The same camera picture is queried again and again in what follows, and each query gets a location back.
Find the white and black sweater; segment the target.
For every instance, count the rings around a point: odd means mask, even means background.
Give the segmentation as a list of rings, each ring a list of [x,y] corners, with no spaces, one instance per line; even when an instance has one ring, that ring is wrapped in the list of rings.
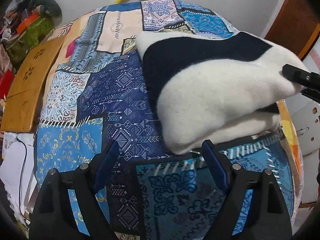
[[[140,33],[136,47],[150,106],[175,154],[273,131],[279,100],[302,86],[283,67],[306,70],[288,49],[247,32],[212,40],[180,32]]]

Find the wooden door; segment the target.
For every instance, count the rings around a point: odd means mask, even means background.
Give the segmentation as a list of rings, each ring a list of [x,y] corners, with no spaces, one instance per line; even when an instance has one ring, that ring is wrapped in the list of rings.
[[[281,45],[303,60],[319,38],[319,20],[306,0],[284,0],[266,40]]]

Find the blue patchwork bed quilt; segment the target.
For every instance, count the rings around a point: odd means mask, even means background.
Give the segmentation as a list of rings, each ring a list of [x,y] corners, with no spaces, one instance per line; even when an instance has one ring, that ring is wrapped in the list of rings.
[[[164,143],[136,47],[144,31],[212,40],[240,32],[177,0],[110,5],[82,33],[72,29],[74,50],[55,70],[36,135],[40,192],[30,239],[290,239],[299,176],[280,122],[258,135],[210,140],[228,175],[222,192],[202,144],[175,154]],[[120,153],[94,192],[110,140]]]

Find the wooden lap desk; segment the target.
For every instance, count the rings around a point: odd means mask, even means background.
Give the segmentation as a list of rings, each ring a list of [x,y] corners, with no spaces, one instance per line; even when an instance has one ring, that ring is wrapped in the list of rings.
[[[64,39],[65,36],[54,38],[28,53],[9,89],[1,122],[2,131],[32,131],[47,75]]]

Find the green fabric storage box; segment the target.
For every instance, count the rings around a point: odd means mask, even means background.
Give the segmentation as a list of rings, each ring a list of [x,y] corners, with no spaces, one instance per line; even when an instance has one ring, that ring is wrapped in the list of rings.
[[[20,64],[29,51],[38,46],[52,29],[53,20],[49,16],[39,16],[20,35],[11,35],[4,44],[12,64]]]

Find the orange box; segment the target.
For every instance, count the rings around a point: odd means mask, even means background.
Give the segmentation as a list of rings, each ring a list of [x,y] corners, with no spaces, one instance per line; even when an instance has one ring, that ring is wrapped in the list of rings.
[[[26,27],[31,25],[38,18],[39,18],[39,14],[37,14],[37,13],[34,13],[34,14],[28,16],[27,18],[25,18],[16,29],[18,35],[20,35],[26,29]]]

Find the grey plush toy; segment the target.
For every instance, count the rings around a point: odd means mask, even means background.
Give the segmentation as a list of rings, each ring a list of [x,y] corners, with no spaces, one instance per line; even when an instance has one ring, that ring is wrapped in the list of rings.
[[[33,4],[40,15],[49,16],[55,26],[62,22],[62,10],[55,0],[33,0]]]

